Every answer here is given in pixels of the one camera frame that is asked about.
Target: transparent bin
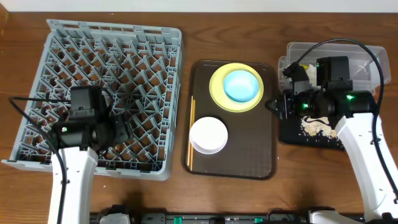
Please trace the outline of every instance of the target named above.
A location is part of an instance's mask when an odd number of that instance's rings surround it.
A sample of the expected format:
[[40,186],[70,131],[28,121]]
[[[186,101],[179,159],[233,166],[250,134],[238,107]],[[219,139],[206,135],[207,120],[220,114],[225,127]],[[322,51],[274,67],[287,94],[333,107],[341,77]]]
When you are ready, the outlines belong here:
[[[32,98],[70,99],[70,87],[95,85],[113,95],[114,114],[124,113],[132,139],[100,154],[95,174],[168,179],[182,78],[180,30],[99,22],[47,20],[51,33],[30,91]],[[51,130],[68,103],[33,102],[25,112]],[[52,171],[51,150],[22,119],[10,159],[22,170]]]
[[[290,65],[317,43],[291,42],[287,45],[286,57],[279,59],[280,91],[291,88],[291,79],[282,74],[283,68]],[[387,51],[384,47],[367,46],[377,57],[381,65],[384,84],[391,81],[390,65]],[[322,57],[347,56],[349,60],[349,75],[353,81],[353,90],[374,90],[380,85],[379,72],[372,58],[360,46],[351,44],[324,44],[312,50],[301,62],[302,65],[315,66],[317,59]]]

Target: wooden tabletop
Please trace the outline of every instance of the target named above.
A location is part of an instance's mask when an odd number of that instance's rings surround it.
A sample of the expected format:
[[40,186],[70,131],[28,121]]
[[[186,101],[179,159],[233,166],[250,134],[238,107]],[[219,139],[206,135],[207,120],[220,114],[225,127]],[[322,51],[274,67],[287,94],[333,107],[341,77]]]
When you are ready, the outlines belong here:
[[[188,122],[192,65],[201,59],[264,62],[277,68],[289,42],[319,42],[332,37],[383,46],[389,54],[392,82],[381,110],[384,134],[398,159],[398,14],[301,13],[10,13],[0,17],[0,158],[8,159],[21,115],[10,96],[28,96],[45,38],[46,19],[112,22],[181,29],[185,65],[178,106],[171,178],[164,182],[96,176],[91,211],[125,203],[136,211],[266,213],[325,205],[339,212],[363,212],[361,194],[345,152],[278,143],[277,173],[256,181],[206,177],[182,168]],[[0,164],[0,223],[46,223],[52,176]]]

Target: blue bowl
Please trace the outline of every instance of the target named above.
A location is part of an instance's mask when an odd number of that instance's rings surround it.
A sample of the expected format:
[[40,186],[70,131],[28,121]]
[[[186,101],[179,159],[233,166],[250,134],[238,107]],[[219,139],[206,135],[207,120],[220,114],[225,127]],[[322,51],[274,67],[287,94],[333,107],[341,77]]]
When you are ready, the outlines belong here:
[[253,100],[259,92],[259,81],[250,72],[233,71],[224,79],[224,92],[233,101],[245,103]]

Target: white background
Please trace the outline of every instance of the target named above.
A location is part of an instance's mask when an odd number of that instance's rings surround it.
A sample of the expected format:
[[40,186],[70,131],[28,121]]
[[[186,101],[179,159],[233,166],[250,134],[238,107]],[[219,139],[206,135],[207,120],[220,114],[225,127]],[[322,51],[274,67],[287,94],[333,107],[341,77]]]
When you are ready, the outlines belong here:
[[398,12],[398,0],[0,0],[13,11]]

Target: black tray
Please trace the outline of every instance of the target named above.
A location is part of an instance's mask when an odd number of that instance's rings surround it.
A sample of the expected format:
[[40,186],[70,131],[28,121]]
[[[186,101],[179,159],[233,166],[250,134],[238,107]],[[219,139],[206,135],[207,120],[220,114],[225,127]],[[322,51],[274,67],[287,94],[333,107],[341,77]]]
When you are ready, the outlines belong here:
[[[187,166],[186,147],[183,166],[194,174],[268,179],[276,171],[278,122],[265,108],[265,102],[278,94],[277,75],[271,66],[264,63],[244,63],[260,74],[264,83],[264,94],[253,109],[232,113],[220,108],[209,92],[212,74],[227,63],[232,62],[203,60],[194,64],[190,96],[196,100],[195,121],[205,116],[220,119],[228,129],[228,142],[220,152],[212,155],[193,149],[192,170]],[[187,146],[189,134],[185,136]]]

